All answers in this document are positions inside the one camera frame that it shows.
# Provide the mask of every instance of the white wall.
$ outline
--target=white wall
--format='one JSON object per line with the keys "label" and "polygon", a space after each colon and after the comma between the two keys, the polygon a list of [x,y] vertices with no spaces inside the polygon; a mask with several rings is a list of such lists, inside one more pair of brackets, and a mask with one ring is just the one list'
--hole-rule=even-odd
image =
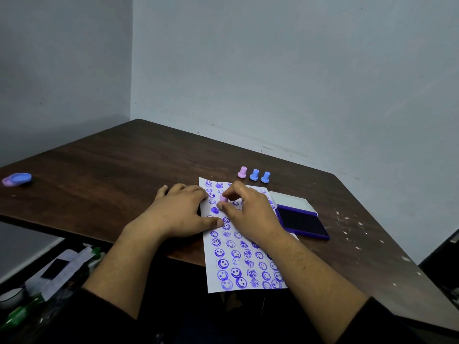
{"label": "white wall", "polygon": [[131,119],[334,173],[420,263],[459,228],[458,6],[134,0]]}
{"label": "white wall", "polygon": [[[132,0],[0,0],[0,166],[128,121],[131,46]],[[0,223],[0,283],[57,242]]]}

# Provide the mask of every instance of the right hand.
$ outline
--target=right hand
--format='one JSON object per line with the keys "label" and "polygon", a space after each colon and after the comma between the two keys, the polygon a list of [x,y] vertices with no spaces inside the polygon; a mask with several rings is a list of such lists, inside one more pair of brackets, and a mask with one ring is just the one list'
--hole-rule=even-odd
{"label": "right hand", "polygon": [[284,232],[266,195],[245,186],[240,181],[234,181],[222,196],[231,201],[242,198],[242,210],[224,201],[218,202],[217,207],[227,214],[244,237],[254,243],[262,247],[265,238],[270,238],[277,232]]}

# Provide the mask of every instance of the black cloth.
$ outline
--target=black cloth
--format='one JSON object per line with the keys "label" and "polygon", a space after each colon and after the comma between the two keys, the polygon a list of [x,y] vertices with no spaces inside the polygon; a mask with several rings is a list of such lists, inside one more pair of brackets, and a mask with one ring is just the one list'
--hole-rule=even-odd
{"label": "black cloth", "polygon": [[[158,272],[150,269],[139,319],[79,289],[53,323],[39,338],[40,343],[110,343],[134,340],[155,343],[158,333],[169,343],[321,343],[316,330],[289,290],[245,290],[237,293],[242,306],[227,312],[219,294],[207,294],[203,268],[180,265],[177,280],[198,277],[198,289],[184,289],[172,276],[170,284],[159,285]],[[337,343],[423,343],[410,328],[374,298],[357,313]]]}

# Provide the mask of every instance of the brown table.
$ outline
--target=brown table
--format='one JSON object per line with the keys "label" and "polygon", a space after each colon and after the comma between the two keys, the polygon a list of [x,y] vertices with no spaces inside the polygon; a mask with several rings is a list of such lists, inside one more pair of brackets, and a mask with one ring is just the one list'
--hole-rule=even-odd
{"label": "brown table", "polygon": [[[396,315],[459,331],[459,311],[335,175],[143,120],[0,168],[0,178],[33,175],[28,186],[0,188],[0,220],[113,243],[160,186],[232,181],[242,165],[270,171],[268,189],[311,203],[331,239],[300,240],[352,283]],[[201,235],[163,253],[205,265]]]}

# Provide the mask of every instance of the left hand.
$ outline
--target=left hand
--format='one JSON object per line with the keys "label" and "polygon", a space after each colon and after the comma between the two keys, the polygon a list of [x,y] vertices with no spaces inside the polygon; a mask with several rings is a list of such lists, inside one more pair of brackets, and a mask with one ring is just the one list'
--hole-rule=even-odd
{"label": "left hand", "polygon": [[208,197],[207,192],[199,186],[187,186],[177,183],[158,190],[155,201],[126,228],[135,230],[143,238],[157,236],[161,239],[170,237],[189,237],[208,229],[223,225],[218,217],[200,217],[197,215],[199,203]]}

